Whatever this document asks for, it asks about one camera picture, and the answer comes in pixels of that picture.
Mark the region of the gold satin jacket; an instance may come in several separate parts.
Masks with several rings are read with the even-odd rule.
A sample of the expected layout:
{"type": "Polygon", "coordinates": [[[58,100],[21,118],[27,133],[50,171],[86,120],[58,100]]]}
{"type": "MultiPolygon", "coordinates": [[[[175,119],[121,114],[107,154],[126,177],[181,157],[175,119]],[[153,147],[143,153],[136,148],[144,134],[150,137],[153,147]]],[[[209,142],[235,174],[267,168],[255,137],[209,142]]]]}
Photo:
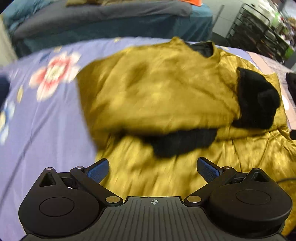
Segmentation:
{"type": "Polygon", "coordinates": [[[280,83],[208,42],[203,56],[179,38],[132,46],[77,74],[102,184],[122,198],[186,197],[205,182],[205,157],[240,172],[262,169],[295,199],[295,141],[280,83]]]}

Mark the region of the dark folded clothes pile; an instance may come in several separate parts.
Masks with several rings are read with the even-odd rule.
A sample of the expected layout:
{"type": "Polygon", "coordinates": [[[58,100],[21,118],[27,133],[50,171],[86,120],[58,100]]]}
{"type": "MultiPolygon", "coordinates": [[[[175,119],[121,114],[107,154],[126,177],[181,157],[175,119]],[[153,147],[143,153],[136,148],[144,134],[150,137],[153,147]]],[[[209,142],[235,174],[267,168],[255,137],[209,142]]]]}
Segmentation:
{"type": "Polygon", "coordinates": [[[4,104],[10,91],[10,82],[5,75],[0,76],[0,107],[4,104]]]}

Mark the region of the purple floral bed sheet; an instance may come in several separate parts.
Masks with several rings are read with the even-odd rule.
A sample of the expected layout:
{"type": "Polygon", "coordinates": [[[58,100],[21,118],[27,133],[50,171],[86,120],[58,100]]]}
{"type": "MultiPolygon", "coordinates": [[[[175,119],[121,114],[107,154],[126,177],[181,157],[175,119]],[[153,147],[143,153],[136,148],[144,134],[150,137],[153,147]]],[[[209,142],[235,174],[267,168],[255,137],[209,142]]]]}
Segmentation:
{"type": "Polygon", "coordinates": [[[123,144],[123,156],[98,154],[89,136],[74,81],[60,82],[45,100],[38,100],[31,76],[59,55],[73,55],[77,68],[125,48],[161,44],[157,38],[102,39],[46,49],[1,68],[11,83],[1,116],[1,239],[20,240],[25,232],[18,209],[46,167],[67,172],[93,164],[102,157],[110,163],[104,185],[122,196],[181,196],[205,185],[197,173],[199,156],[220,165],[249,171],[264,170],[295,198],[295,141],[288,131],[256,138],[252,145],[240,139],[217,142],[206,151],[156,163],[151,148],[144,151],[123,144]]]}

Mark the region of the orange cloth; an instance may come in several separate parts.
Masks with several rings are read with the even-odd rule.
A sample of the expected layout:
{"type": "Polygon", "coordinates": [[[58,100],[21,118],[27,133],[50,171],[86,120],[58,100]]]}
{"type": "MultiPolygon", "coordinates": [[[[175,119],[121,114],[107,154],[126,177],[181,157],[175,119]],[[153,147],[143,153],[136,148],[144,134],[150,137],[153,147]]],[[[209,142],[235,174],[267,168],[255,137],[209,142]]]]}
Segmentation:
{"type": "Polygon", "coordinates": [[[182,2],[185,2],[185,3],[189,3],[193,6],[201,6],[202,5],[202,0],[180,0],[182,2]]]}

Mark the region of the blue quilt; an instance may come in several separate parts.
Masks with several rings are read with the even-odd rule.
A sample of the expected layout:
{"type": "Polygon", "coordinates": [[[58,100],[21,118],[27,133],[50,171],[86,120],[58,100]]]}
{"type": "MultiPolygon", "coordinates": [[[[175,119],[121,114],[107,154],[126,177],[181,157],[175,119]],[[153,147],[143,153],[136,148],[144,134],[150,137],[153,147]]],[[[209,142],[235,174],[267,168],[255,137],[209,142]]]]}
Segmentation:
{"type": "Polygon", "coordinates": [[[53,2],[44,0],[12,1],[1,13],[3,23],[7,29],[14,28],[53,2]]]}

